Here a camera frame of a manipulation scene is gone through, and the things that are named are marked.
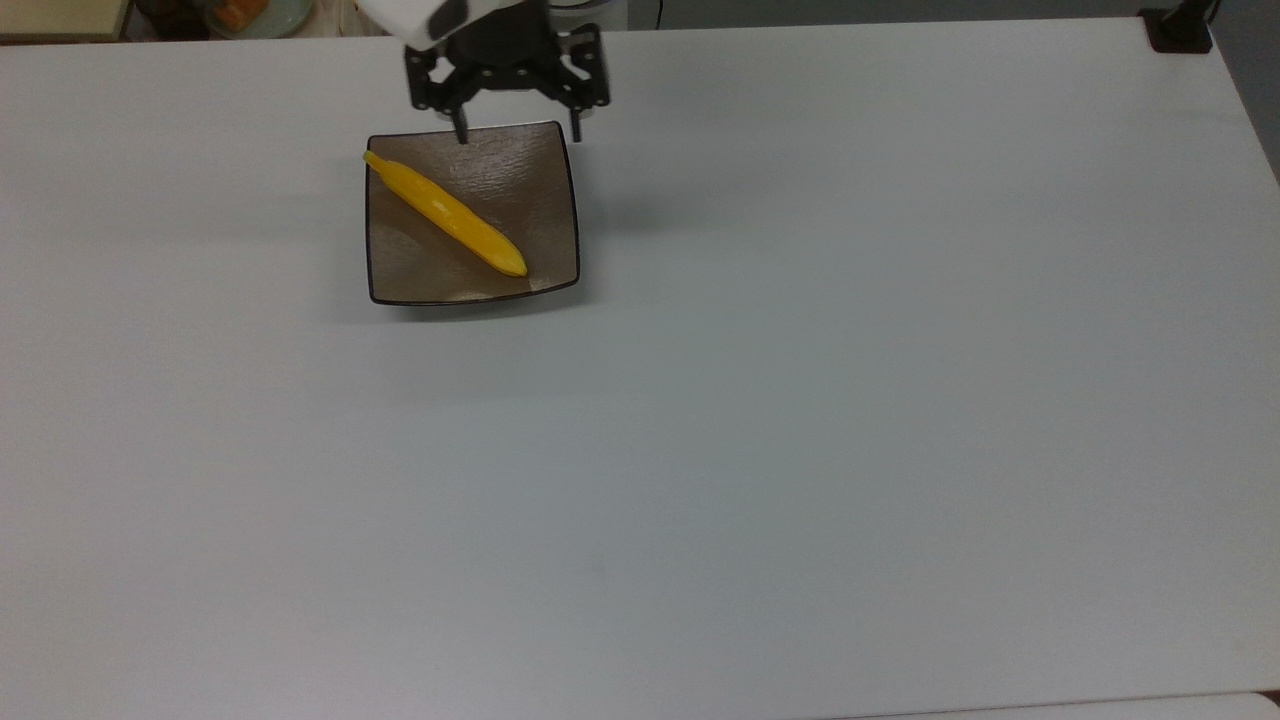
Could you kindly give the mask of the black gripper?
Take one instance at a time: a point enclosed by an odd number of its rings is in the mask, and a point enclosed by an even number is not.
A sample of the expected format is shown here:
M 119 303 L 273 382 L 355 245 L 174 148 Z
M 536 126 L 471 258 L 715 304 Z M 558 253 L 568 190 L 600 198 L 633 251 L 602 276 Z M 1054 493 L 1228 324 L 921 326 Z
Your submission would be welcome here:
M 584 24 L 554 33 L 545 1 L 465 1 L 465 23 L 435 49 L 404 47 L 410 101 L 452 123 L 456 141 L 468 142 L 465 106 L 480 90 L 536 90 L 570 114 L 570 136 L 582 141 L 589 111 L 612 102 L 602 28 Z M 434 79 L 447 59 L 452 70 Z

